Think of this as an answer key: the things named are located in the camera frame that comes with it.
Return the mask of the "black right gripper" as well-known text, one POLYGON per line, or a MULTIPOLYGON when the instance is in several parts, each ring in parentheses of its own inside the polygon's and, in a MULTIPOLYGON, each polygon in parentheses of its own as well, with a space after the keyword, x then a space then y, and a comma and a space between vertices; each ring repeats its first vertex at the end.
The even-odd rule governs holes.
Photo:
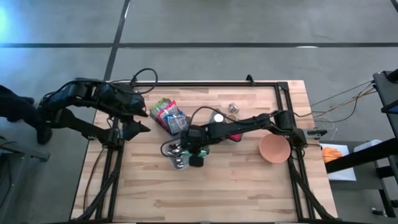
POLYGON ((204 158, 210 153, 205 129, 194 125, 184 131, 181 137, 180 146, 188 154, 188 165, 203 167, 204 158))

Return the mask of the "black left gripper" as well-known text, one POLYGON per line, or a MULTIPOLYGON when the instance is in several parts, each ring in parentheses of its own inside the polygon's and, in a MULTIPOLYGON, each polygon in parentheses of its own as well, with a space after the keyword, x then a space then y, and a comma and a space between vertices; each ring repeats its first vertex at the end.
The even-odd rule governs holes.
MULTIPOLYGON (((122 109, 127 114, 148 117, 144 97, 138 92, 118 90, 119 99, 122 101, 122 109)), ((144 126, 140 121, 131 121, 123 124, 123 139, 132 140, 139 133, 150 132, 151 129, 144 126)))

